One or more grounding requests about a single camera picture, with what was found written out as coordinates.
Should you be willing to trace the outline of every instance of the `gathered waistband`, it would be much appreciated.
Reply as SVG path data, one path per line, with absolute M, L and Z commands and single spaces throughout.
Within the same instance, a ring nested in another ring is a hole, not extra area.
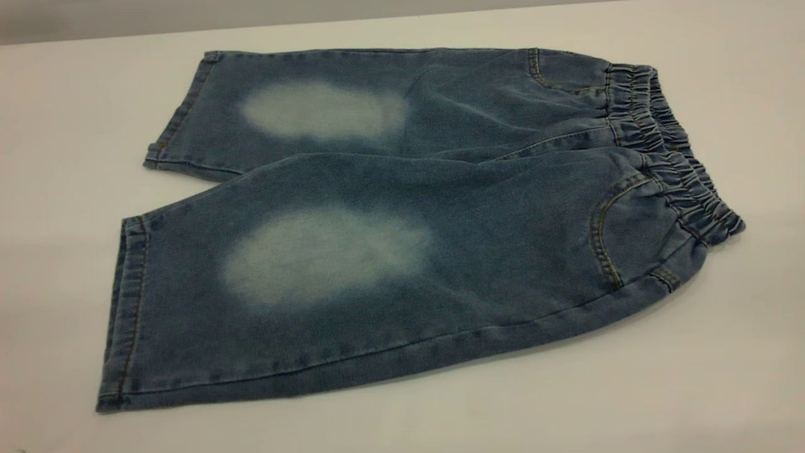
M 687 134 L 660 89 L 656 69 L 612 64 L 606 94 L 617 145 L 644 151 L 645 171 L 660 184 L 687 231 L 709 246 L 745 229 L 693 156 Z

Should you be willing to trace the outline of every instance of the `white table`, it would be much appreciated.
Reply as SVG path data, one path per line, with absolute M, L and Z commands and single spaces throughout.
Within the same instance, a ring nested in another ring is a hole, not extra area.
M 0 48 L 0 452 L 805 451 L 805 2 L 613 2 Z M 100 416 L 119 219 L 202 52 L 542 47 L 652 64 L 748 230 L 560 344 L 287 400 Z

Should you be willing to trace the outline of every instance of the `denim shorts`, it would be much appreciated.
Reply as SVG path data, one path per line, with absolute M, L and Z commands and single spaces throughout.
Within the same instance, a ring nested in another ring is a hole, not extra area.
M 650 66 L 545 49 L 208 52 L 122 221 L 97 411 L 289 397 L 565 339 L 744 229 Z

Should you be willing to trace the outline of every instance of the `front pocket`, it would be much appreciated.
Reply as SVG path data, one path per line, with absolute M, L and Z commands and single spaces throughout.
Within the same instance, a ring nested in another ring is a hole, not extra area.
M 528 55 L 531 78 L 546 88 L 574 94 L 606 88 L 607 60 L 540 48 L 529 49 Z
M 590 218 L 590 242 L 612 290 L 657 268 L 690 234 L 658 185 L 637 173 L 616 183 Z

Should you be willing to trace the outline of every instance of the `faded patch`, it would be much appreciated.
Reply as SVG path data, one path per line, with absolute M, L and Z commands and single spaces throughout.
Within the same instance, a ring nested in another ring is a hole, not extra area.
M 223 281 L 249 301 L 314 302 L 421 272 L 431 243 L 427 228 L 386 212 L 299 210 L 240 240 Z
M 254 127 L 283 139 L 372 139 L 395 134 L 405 123 L 398 94 L 343 89 L 326 82 L 270 85 L 252 93 L 241 114 Z

